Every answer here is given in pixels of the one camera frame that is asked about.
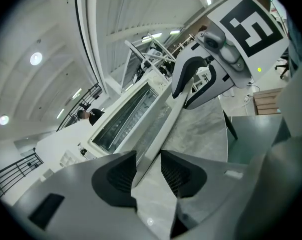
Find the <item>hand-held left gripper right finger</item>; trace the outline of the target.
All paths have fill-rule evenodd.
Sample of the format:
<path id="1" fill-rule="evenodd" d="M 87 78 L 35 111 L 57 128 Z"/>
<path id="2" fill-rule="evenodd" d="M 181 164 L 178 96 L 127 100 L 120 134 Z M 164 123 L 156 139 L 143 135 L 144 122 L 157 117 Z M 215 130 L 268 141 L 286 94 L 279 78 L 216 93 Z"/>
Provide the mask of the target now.
<path id="1" fill-rule="evenodd" d="M 239 239 L 236 228 L 264 158 L 243 165 L 162 150 L 161 172 L 177 198 L 170 238 Z"/>

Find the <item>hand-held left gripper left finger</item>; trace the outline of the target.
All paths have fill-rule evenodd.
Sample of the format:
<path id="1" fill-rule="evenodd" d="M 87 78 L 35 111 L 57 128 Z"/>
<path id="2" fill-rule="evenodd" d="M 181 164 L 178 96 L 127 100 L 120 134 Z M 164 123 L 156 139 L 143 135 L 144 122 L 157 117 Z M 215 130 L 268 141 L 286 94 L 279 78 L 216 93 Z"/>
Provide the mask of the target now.
<path id="1" fill-rule="evenodd" d="M 136 152 L 63 168 L 26 191 L 12 211 L 38 240 L 151 240 L 131 195 Z"/>

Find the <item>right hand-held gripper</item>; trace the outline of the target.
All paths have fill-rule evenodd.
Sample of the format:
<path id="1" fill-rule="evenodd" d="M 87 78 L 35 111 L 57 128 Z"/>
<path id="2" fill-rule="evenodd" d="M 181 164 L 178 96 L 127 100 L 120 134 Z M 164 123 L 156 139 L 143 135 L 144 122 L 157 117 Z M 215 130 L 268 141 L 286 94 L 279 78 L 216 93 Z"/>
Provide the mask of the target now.
<path id="1" fill-rule="evenodd" d="M 228 0 L 208 18 L 211 23 L 207 30 L 199 32 L 195 39 L 219 63 L 208 66 L 211 79 L 187 100 L 187 110 L 234 85 L 243 88 L 250 80 L 259 80 L 289 44 L 284 31 L 257 0 Z"/>

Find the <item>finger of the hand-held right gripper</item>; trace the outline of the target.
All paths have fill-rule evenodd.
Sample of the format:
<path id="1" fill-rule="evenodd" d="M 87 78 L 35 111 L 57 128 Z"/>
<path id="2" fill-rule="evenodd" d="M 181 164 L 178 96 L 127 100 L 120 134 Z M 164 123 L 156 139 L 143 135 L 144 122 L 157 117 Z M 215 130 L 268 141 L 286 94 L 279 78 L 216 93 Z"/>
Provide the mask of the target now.
<path id="1" fill-rule="evenodd" d="M 184 90 L 186 84 L 201 67 L 206 67 L 206 58 L 210 57 L 199 43 L 192 42 L 177 56 L 172 75 L 172 97 L 175 99 Z"/>

